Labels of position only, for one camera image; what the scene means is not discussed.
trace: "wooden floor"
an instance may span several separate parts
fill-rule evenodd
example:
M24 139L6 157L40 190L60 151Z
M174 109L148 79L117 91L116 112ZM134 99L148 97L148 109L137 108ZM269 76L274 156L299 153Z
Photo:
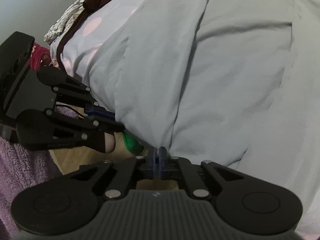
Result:
M106 159L119 163L125 158L134 156L125 147L122 133L115 133L115 137L116 148L109 154L103 154L87 147L51 150L50 153L63 174L78 170L80 165L93 164ZM147 154L147 150L142 152L144 156Z
M73 106L78 112L84 114L83 109ZM50 150L50 154L59 167L62 174L77 171L80 165L94 164L102 160L111 160L119 163L125 158L133 157L124 145L122 133L115 133L116 147L112 153L103 154L87 147L75 147L72 149ZM144 149L142 156L147 156L148 150ZM166 190L178 189L178 184L174 180L144 179L138 181L136 189L144 190Z

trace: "gray wall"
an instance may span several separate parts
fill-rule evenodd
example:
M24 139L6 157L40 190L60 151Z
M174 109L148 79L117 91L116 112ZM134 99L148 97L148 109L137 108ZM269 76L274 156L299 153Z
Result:
M43 36L76 0L0 0L0 43L20 31L47 46Z

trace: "pink polka dot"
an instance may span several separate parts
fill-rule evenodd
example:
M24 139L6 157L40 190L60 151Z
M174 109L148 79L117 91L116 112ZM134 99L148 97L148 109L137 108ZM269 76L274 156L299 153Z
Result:
M98 49L100 48L100 46L102 45L102 43L97 44L96 46L94 46L88 56L88 61L87 61L87 65L90 63L90 61L92 60L93 56L96 54L96 52L98 51Z
M63 63L63 66L64 66L67 74L69 76L73 77L73 70L72 70L72 66L71 66L70 60L64 60L64 61L62 61L62 63Z
M134 14L136 10L137 10L137 8L135 8L135 9L131 12L131 15Z
M86 27L84 27L82 35L85 37L89 35L91 32L93 32L99 24L102 22L102 19L100 17L93 19L91 22L89 22Z

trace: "purple towel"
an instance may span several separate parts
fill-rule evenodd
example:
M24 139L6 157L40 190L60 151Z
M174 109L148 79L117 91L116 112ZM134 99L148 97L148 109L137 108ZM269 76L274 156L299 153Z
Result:
M77 118L70 109L57 107L56 111ZM28 187L60 175L49 151L28 151L0 137L0 240L8 240L18 232L10 215L14 197Z

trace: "pink object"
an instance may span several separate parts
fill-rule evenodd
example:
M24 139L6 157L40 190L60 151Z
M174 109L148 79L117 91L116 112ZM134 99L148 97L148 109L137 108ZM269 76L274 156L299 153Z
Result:
M137 8L135 8L135 9L131 12L131 15L134 14L136 10L137 10Z
M93 19L91 22L89 22L86 27L84 27L82 35L85 37L92 33L102 22L102 19L100 17Z
M30 68L34 70L39 70L41 67L41 61L43 60L43 57L47 55L50 62L50 51L47 48L44 48L40 46L37 43L33 44L31 56L30 56Z
M64 68L67 72L67 74L71 77L73 77L73 70L72 70L72 66L71 66L71 61L70 60L63 60L62 61Z
M100 48L100 46L102 45L102 43L97 44L96 46L94 46L88 56L88 61L87 61L87 65L89 64L89 62L92 60L94 54L96 54L96 52L98 51L98 49Z

